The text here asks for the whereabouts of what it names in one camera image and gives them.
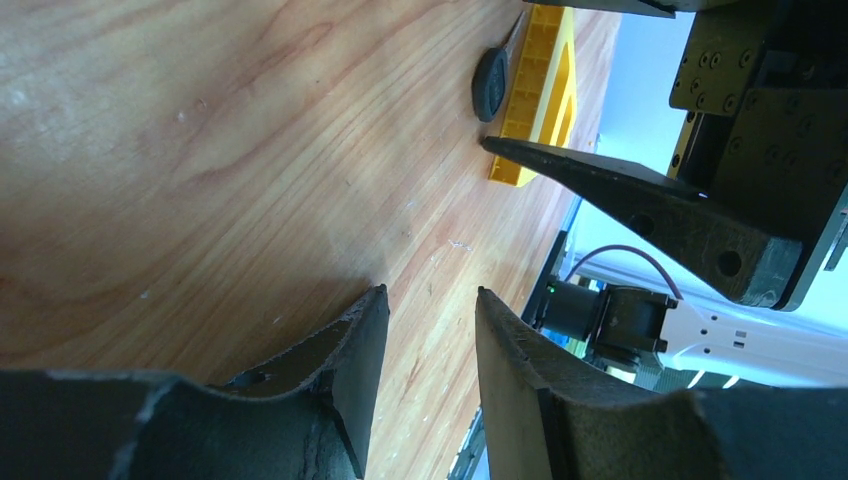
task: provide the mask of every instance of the black oval object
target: black oval object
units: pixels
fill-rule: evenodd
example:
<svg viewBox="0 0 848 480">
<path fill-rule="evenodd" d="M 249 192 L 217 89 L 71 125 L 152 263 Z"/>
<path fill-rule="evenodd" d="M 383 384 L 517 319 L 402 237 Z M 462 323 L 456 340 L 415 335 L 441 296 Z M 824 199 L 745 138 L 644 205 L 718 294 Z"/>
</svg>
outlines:
<svg viewBox="0 0 848 480">
<path fill-rule="evenodd" d="M 506 96 L 507 58 L 503 48 L 490 48 L 483 54 L 471 81 L 474 114 L 489 123 L 498 114 Z"/>
</svg>

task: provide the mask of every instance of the screw hole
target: screw hole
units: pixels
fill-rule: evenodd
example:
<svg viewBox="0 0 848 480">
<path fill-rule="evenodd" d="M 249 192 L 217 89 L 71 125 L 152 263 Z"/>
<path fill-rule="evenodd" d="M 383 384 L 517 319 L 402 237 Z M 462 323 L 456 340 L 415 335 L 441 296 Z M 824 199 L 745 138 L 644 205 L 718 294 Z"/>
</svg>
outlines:
<svg viewBox="0 0 848 480">
<path fill-rule="evenodd" d="M 640 213 L 634 215 L 633 218 L 630 219 L 630 229 L 636 232 L 637 234 L 647 237 L 654 233 L 654 220 L 645 215 L 644 213 Z"/>
<path fill-rule="evenodd" d="M 798 111 L 798 107 L 801 106 L 801 99 L 797 95 L 793 95 L 789 97 L 786 101 L 786 109 L 785 112 L 787 115 L 794 115 L 795 112 Z"/>
<path fill-rule="evenodd" d="M 733 155 L 739 153 L 740 150 L 742 150 L 742 137 L 736 137 L 730 141 L 727 151 Z"/>
<path fill-rule="evenodd" d="M 845 160 L 834 160 L 827 166 L 827 176 L 830 181 L 838 181 L 845 172 L 848 172 L 848 164 Z"/>
<path fill-rule="evenodd" d="M 745 50 L 742 53 L 742 57 L 739 58 L 739 66 L 745 68 L 748 66 L 748 63 L 751 61 L 751 57 L 753 57 L 754 53 L 750 50 Z"/>
<path fill-rule="evenodd" d="M 742 270 L 742 257 L 733 250 L 728 250 L 718 257 L 718 271 L 725 277 L 735 277 Z"/>
<path fill-rule="evenodd" d="M 263 372 L 244 372 L 236 378 L 230 380 L 228 384 L 231 387 L 249 387 L 268 380 L 268 375 Z"/>
<path fill-rule="evenodd" d="M 813 129 L 813 117 L 808 116 L 804 117 L 800 122 L 798 122 L 798 138 L 805 138 L 810 134 L 810 131 Z"/>
<path fill-rule="evenodd" d="M 773 165 L 780 158 L 780 148 L 776 145 L 770 146 L 766 149 L 765 163 L 766 165 Z"/>
<path fill-rule="evenodd" d="M 745 100 L 745 110 L 753 110 L 754 107 L 757 106 L 757 103 L 759 103 L 759 101 L 760 99 L 755 93 L 748 94 L 748 98 L 747 100 Z"/>
<path fill-rule="evenodd" d="M 786 154 L 786 166 L 792 168 L 798 163 L 798 154 L 795 152 L 789 152 Z"/>
</svg>

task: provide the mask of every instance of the yellow tray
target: yellow tray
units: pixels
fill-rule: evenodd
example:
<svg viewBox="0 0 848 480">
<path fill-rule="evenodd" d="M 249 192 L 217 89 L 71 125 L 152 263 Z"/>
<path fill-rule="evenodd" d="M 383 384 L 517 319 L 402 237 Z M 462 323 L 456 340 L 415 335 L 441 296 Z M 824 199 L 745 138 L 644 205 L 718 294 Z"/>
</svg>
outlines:
<svg viewBox="0 0 848 480">
<path fill-rule="evenodd" d="M 564 147 L 577 118 L 574 10 L 534 5 L 501 137 Z M 489 179 L 523 187 L 536 172 L 495 157 Z"/>
</svg>

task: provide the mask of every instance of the wood grain surface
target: wood grain surface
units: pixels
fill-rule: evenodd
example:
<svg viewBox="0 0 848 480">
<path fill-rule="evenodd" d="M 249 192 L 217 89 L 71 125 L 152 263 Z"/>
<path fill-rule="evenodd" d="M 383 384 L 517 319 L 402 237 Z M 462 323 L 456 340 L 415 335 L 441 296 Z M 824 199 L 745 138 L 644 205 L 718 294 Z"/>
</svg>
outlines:
<svg viewBox="0 0 848 480">
<path fill-rule="evenodd" d="M 520 310 L 572 198 L 485 180 L 471 76 L 521 8 L 2 2 L 0 366 L 221 382 L 386 283 L 368 477 L 444 478 L 476 287 Z M 576 18 L 590 149 L 619 17 Z"/>
</svg>

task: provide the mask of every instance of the cable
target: cable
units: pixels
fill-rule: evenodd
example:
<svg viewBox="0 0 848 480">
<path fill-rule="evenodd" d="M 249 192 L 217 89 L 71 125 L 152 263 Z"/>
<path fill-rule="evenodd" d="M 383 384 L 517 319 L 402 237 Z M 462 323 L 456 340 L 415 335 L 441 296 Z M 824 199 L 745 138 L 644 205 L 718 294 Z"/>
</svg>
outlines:
<svg viewBox="0 0 848 480">
<path fill-rule="evenodd" d="M 683 300 L 683 294 L 680 293 L 680 289 L 677 288 L 677 284 L 674 283 L 674 280 L 671 279 L 671 275 L 669 275 L 668 272 L 665 271 L 665 268 L 660 265 L 660 262 L 658 262 L 654 257 L 650 256 L 644 250 L 640 250 L 636 247 L 631 247 L 629 245 L 607 245 L 606 247 L 601 247 L 592 250 L 591 252 L 584 255 L 583 258 L 581 258 L 580 261 L 577 262 L 577 264 L 571 268 L 571 271 L 568 272 L 568 275 L 566 275 L 565 277 L 565 281 L 568 282 L 569 280 L 571 280 L 571 277 L 573 277 L 577 273 L 577 270 L 580 269 L 583 264 L 589 261 L 589 259 L 591 259 L 595 255 L 598 255 L 599 253 L 608 252 L 610 250 L 623 250 L 625 252 L 635 253 L 636 255 L 639 255 L 640 257 L 650 262 L 650 264 L 657 269 L 660 275 L 662 275 L 663 280 L 665 280 L 665 283 L 668 284 L 668 288 L 671 289 L 671 292 L 674 294 L 675 298 L 677 298 L 678 300 Z"/>
</svg>

